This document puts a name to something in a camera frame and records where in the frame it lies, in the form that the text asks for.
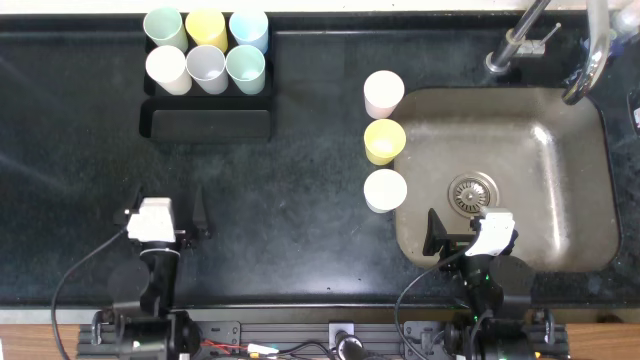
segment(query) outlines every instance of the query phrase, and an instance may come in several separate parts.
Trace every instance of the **white cup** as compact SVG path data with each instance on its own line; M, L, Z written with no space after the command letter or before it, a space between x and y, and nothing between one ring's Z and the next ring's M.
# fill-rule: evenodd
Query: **white cup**
M393 170L376 170L364 182L364 197L371 211L386 213L402 205L407 197L407 182Z
M159 46L149 53L147 74L169 94L184 95L191 89L191 76L187 73L186 59L175 46Z
M388 118L403 97L404 83L391 71L376 71L364 82L364 106L374 119Z
M231 15L229 29L238 45L252 45L263 54L269 49L269 19L262 11L238 11Z
M247 95L255 95L264 89L264 55L251 45L239 45L227 54L227 72Z
M152 10L144 17L144 32L158 46L171 45L187 51L189 42L180 12L171 7Z
M189 75L209 94L227 89L229 77L225 65L224 54L213 45L197 46L187 55Z

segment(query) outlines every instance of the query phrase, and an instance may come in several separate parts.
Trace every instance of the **black cup rack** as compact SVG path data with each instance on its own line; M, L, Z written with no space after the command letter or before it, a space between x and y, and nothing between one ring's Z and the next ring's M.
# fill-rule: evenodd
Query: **black cup rack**
M186 14L182 15L183 23ZM229 29L230 14L225 14L229 47L225 56L237 46ZM185 95L170 95L149 75L144 74L144 92L149 98L142 103L138 131L156 142L215 144L267 142L273 122L273 36L269 27L269 49L265 54L265 85L256 95L246 95L229 77L229 86L218 95L206 93L193 80ZM191 51L197 44L189 37ZM147 37L145 51L149 54L157 45Z

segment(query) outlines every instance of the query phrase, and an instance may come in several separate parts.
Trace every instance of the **chrome faucet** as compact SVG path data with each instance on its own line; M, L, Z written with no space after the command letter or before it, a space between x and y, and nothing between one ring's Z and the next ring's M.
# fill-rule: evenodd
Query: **chrome faucet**
M525 44L525 36L540 17L551 0L535 0L524 13L515 28L507 31L505 40L496 52L491 52L485 59L487 69L494 74L505 73L509 69L511 59L517 55ZM562 100L574 105L582 99L596 84L609 56L609 9L606 0L587 0L587 16L589 19L589 56L578 78L562 94Z

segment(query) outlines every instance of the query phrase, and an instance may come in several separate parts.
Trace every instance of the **stainless steel sink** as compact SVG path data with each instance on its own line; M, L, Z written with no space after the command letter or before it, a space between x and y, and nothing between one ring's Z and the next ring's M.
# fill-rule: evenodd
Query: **stainless steel sink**
M469 233L481 206L514 214L513 255L537 270L591 271L619 245L605 136L587 99L567 106L562 90L425 89L392 119L407 133L394 167L408 185L396 210L397 239L419 266L427 212L450 233Z

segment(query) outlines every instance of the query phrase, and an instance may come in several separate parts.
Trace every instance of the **sink drain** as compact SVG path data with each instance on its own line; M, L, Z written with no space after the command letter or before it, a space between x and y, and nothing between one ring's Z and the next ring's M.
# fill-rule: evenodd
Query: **sink drain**
M464 217L473 217L485 206L498 205L498 188L486 174L478 171L457 176L449 185L449 204Z

